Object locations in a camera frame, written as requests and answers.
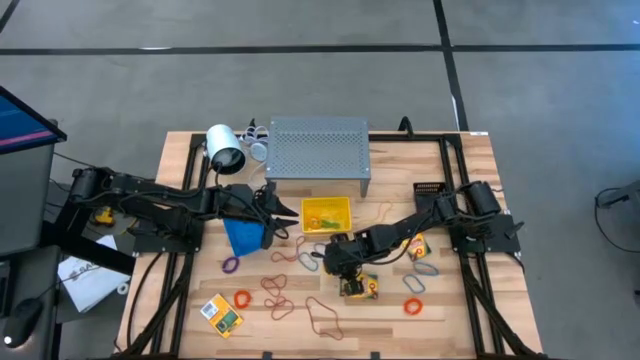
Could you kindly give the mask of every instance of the monitor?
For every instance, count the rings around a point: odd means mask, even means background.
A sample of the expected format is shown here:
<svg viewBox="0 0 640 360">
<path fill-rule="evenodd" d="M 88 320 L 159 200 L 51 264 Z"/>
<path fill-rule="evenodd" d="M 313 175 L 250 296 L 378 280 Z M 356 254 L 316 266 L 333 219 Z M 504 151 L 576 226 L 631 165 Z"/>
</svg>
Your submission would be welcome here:
<svg viewBox="0 0 640 360">
<path fill-rule="evenodd" d="M 0 154 L 67 140 L 51 121 L 0 86 Z"/>
</svg>

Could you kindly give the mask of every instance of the yellow tool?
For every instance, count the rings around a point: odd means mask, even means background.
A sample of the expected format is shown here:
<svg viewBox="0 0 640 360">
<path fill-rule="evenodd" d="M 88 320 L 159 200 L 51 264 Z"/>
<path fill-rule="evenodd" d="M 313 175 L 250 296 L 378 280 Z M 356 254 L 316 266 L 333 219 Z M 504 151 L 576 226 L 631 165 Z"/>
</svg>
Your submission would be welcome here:
<svg viewBox="0 0 640 360">
<path fill-rule="evenodd" d="M 402 242 L 402 247 L 404 248 L 407 245 L 407 241 L 411 241 L 409 245 L 409 249 L 407 249 L 407 253 L 409 254 L 409 258 L 411 261 L 416 261 L 418 259 L 422 259 L 427 256 L 427 254 L 431 254 L 431 248 L 427 241 L 424 239 L 422 234 L 416 235 L 411 240 L 405 240 Z"/>
<path fill-rule="evenodd" d="M 110 207 L 102 208 L 99 213 L 96 213 L 92 220 L 94 225 L 112 227 L 116 224 L 116 219 L 113 218 L 113 209 Z"/>
<path fill-rule="evenodd" d="M 216 329 L 218 334 L 225 339 L 231 336 L 231 330 L 244 321 L 220 294 L 216 294 L 211 300 L 207 301 L 200 309 L 200 313 Z"/>
</svg>

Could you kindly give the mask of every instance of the white paper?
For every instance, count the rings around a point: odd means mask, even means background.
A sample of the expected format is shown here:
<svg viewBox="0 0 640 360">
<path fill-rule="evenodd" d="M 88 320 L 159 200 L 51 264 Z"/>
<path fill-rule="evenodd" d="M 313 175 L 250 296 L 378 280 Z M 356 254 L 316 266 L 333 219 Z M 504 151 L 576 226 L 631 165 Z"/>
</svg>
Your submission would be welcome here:
<svg viewBox="0 0 640 360">
<path fill-rule="evenodd" d="M 97 243 L 117 250 L 113 235 L 103 236 Z M 58 276 L 60 280 L 75 276 L 74 279 L 67 280 L 63 284 L 67 288 L 73 304 L 81 313 L 94 307 L 114 291 L 118 285 L 131 278 L 129 275 L 100 268 L 73 256 L 58 264 Z"/>
</svg>

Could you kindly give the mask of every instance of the yellow bin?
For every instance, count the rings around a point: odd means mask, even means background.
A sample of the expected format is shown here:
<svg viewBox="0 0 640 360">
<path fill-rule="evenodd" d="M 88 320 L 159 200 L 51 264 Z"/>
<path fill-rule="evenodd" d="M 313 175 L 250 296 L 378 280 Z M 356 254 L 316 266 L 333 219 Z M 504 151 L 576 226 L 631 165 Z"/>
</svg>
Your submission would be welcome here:
<svg viewBox="0 0 640 360">
<path fill-rule="evenodd" d="M 302 199 L 302 231 L 327 234 L 351 230 L 351 207 L 348 197 Z"/>
</svg>

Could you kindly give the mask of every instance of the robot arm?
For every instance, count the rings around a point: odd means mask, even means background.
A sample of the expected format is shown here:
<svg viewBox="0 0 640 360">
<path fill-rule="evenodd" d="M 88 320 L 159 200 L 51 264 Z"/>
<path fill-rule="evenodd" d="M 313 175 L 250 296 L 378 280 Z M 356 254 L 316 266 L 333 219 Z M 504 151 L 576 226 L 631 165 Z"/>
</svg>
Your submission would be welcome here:
<svg viewBox="0 0 640 360">
<path fill-rule="evenodd" d="M 456 195 L 462 195 L 467 211 L 458 208 Z M 373 225 L 354 232 L 353 239 L 347 234 L 331 236 L 323 256 L 327 273 L 345 280 L 344 293 L 356 295 L 364 292 L 357 279 L 363 264 L 385 265 L 399 259 L 406 252 L 390 261 L 377 261 L 399 248 L 406 239 L 436 226 L 464 226 L 470 232 L 491 221 L 501 211 L 491 187 L 486 182 L 473 182 L 455 192 L 444 193 L 433 200 L 429 210 L 413 214 L 391 225 Z"/>
<path fill-rule="evenodd" d="M 298 216 L 282 205 L 275 195 L 275 184 L 255 193 L 246 184 L 209 188 L 200 184 L 197 189 L 183 191 L 108 168 L 76 169 L 73 177 L 70 202 L 88 208 L 112 207 L 146 221 L 146 233 L 182 244 L 199 243 L 206 220 L 235 219 L 262 224 L 261 247 L 267 249 L 274 235 L 286 238 L 286 227 L 298 223 L 272 217 Z"/>
</svg>

